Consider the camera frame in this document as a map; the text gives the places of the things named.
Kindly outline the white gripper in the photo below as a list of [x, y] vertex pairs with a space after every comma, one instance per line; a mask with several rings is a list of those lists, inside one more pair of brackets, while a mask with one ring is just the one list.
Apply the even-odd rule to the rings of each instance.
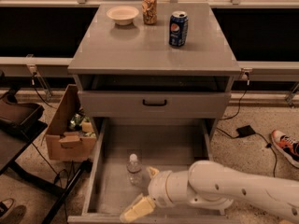
[[136, 199], [121, 213], [120, 221], [122, 223], [131, 223], [141, 217], [151, 214], [156, 205], [161, 208], [172, 206], [172, 202], [167, 193], [167, 179], [170, 171], [159, 171], [148, 166], [150, 182], [148, 186], [149, 196], [140, 194]]

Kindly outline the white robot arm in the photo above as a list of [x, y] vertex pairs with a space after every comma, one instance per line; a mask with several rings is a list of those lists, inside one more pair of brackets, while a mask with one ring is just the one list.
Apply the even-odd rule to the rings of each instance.
[[246, 174], [214, 161], [197, 161], [186, 171], [148, 169], [147, 196], [140, 194], [120, 215], [123, 223], [133, 222], [155, 208], [186, 203], [210, 210], [225, 209], [240, 200], [270, 214], [299, 223], [299, 182]]

